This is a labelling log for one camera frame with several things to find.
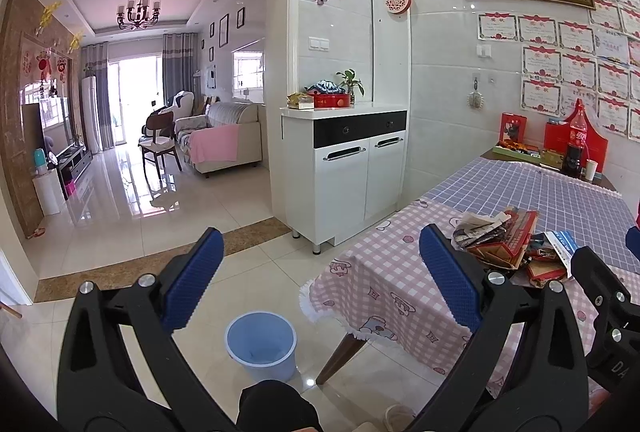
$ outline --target shoe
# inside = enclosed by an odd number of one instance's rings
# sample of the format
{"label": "shoe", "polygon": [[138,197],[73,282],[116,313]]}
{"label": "shoe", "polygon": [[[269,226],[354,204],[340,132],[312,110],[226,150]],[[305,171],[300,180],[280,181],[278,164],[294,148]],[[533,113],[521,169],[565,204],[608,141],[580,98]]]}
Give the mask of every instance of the shoe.
{"label": "shoe", "polygon": [[415,412],[407,405],[399,403],[390,406],[385,410],[385,417],[382,423],[388,432],[402,432],[415,419]]}

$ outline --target pink checkered tablecloth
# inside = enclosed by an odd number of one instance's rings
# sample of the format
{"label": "pink checkered tablecloth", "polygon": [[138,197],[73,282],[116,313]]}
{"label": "pink checkered tablecloth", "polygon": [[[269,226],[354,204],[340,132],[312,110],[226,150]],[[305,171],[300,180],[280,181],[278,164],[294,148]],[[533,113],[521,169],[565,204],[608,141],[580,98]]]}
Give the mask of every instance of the pink checkered tablecloth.
{"label": "pink checkered tablecloth", "polygon": [[[356,338],[391,340],[434,371],[446,375],[471,336],[453,319],[420,258],[421,230],[437,224],[447,237],[462,215],[422,197],[370,230],[301,291],[300,304],[313,321],[335,317]],[[640,275],[611,267],[640,299]],[[574,280],[564,282],[585,352],[591,349],[597,311]],[[516,351],[522,325],[513,326],[488,388],[499,391]]]}

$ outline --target striped curtain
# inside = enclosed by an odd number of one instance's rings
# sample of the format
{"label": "striped curtain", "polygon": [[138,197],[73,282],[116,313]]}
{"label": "striped curtain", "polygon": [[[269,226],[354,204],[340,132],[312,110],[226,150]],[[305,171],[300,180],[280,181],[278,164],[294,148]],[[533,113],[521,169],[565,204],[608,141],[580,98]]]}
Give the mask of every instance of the striped curtain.
{"label": "striped curtain", "polygon": [[174,96],[185,90],[193,92],[193,105],[200,104],[200,80],[194,84],[198,68],[198,33],[165,34],[162,49],[162,87],[164,104],[171,105]]}
{"label": "striped curtain", "polygon": [[109,43],[96,44],[82,48],[80,61],[84,76],[95,76],[95,95],[98,103],[98,126],[102,139],[102,150],[113,148],[113,130],[111,129],[111,108],[109,107]]}

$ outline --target plastic trash bin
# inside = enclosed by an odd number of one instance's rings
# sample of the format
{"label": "plastic trash bin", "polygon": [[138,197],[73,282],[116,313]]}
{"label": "plastic trash bin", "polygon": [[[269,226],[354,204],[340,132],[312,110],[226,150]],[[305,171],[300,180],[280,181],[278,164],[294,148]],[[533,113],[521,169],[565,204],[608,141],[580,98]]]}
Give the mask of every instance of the plastic trash bin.
{"label": "plastic trash bin", "polygon": [[297,342],[289,320],[268,311],[240,315],[225,331],[226,352],[256,382],[288,382],[296,372]]}

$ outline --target pink towel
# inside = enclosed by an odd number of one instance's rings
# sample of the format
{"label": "pink towel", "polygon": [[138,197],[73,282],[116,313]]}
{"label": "pink towel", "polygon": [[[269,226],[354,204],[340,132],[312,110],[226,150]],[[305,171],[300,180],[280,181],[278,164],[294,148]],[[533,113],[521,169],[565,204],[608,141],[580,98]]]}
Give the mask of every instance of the pink towel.
{"label": "pink towel", "polygon": [[204,128],[191,132],[189,148],[191,162],[235,161],[238,159],[237,124]]}

